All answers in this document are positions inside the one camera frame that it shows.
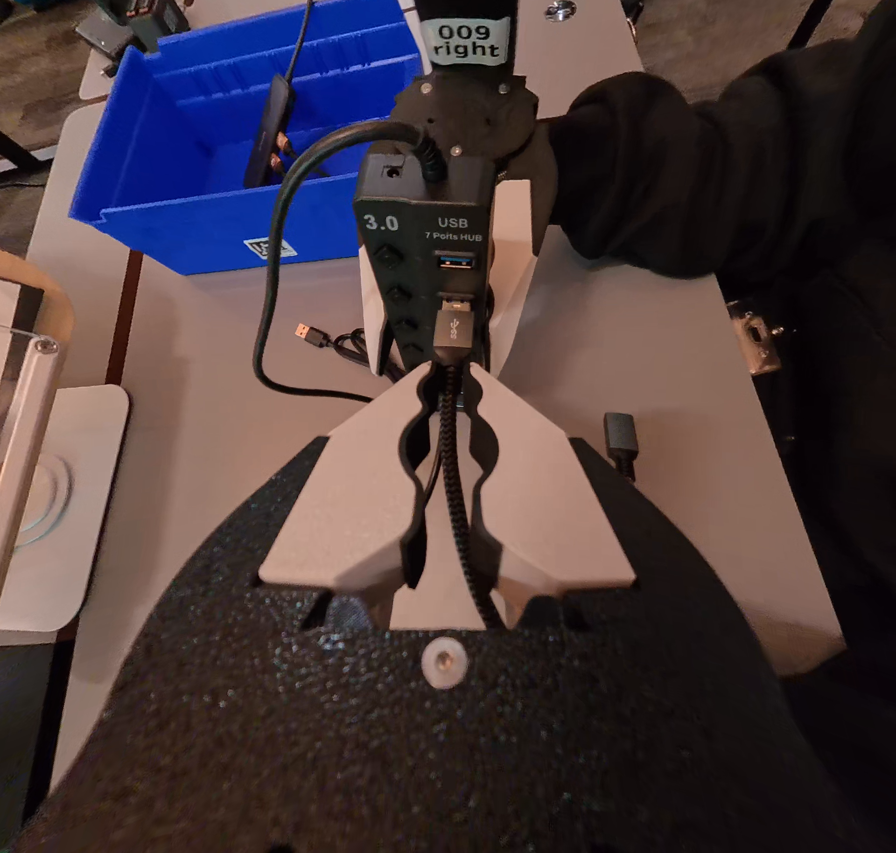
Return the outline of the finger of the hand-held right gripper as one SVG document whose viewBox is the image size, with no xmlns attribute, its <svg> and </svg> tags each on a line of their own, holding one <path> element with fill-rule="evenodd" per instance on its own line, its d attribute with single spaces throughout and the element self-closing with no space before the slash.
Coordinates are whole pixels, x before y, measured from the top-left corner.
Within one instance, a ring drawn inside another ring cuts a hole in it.
<svg viewBox="0 0 896 853">
<path fill-rule="evenodd" d="M 508 359 L 531 287 L 557 192 L 557 167 L 549 124 L 538 121 L 531 142 L 513 157 L 497 184 L 489 283 L 494 308 L 489 319 L 489 372 Z"/>
<path fill-rule="evenodd" d="M 384 300 L 375 278 L 372 261 L 364 247 L 358 250 L 358 264 L 367 361 L 375 376 L 386 377 L 392 343 L 385 341 L 388 320 Z"/>
</svg>

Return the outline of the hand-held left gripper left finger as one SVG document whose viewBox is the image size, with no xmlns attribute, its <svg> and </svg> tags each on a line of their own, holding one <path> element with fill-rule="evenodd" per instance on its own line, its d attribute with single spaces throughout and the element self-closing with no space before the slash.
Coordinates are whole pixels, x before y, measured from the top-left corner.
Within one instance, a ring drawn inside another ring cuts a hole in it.
<svg viewBox="0 0 896 853">
<path fill-rule="evenodd" d="M 426 563 L 429 456 L 425 363 L 326 437 L 259 579 L 359 598 L 390 623 L 395 593 L 415 588 Z"/>
</svg>

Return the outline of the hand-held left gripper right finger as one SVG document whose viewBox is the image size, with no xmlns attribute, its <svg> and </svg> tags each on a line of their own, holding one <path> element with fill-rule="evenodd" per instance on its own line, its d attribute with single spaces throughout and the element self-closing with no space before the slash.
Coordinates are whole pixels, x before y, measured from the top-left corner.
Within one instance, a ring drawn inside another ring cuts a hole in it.
<svg viewBox="0 0 896 853">
<path fill-rule="evenodd" d="M 536 598 L 629 589 L 635 572 L 566 433 L 469 367 L 471 561 L 509 627 Z"/>
</svg>

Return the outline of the blue plastic bin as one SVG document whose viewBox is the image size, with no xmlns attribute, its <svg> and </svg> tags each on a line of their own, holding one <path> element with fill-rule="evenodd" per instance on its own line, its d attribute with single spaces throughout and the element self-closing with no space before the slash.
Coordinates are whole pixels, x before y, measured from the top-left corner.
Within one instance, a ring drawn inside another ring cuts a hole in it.
<svg viewBox="0 0 896 853">
<path fill-rule="evenodd" d="M 106 100 L 69 215 L 181 275 L 263 265 L 282 181 L 244 186 L 274 75 L 304 6 L 130 49 Z M 320 0 L 294 76 L 286 136 L 298 153 L 386 119 L 421 74 L 399 0 Z"/>
</svg>

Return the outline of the person's right forearm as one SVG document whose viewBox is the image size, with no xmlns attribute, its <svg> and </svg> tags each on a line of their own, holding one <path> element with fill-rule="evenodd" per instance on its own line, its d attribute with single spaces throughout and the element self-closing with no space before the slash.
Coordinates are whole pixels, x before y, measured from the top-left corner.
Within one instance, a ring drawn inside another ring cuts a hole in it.
<svg viewBox="0 0 896 853">
<path fill-rule="evenodd" d="M 894 256 L 894 0 L 850 39 L 781 51 L 712 100 L 627 73 L 547 122 L 550 222 L 583 258 L 733 286 Z"/>
</svg>

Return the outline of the slim black usb hub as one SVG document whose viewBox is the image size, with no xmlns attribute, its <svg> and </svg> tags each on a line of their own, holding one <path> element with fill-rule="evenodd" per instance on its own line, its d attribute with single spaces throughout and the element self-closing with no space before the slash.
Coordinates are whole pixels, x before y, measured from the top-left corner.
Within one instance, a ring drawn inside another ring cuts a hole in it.
<svg viewBox="0 0 896 853">
<path fill-rule="evenodd" d="M 270 183 L 275 172 L 275 159 L 280 158 L 278 142 L 286 133 L 294 103 L 295 91 L 291 82 L 284 75 L 274 75 L 245 169 L 245 189 L 264 187 Z"/>
</svg>

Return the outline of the person's torso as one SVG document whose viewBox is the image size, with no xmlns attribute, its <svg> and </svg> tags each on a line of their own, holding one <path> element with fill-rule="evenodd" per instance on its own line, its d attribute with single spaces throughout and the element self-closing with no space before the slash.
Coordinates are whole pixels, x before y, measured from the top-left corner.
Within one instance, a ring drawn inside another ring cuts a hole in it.
<svg viewBox="0 0 896 853">
<path fill-rule="evenodd" d="M 894 851 L 894 228 L 822 236 L 793 265 L 720 284 L 785 329 L 775 405 L 794 497 L 845 651 L 785 682 L 796 722 L 852 809 Z"/>
</svg>

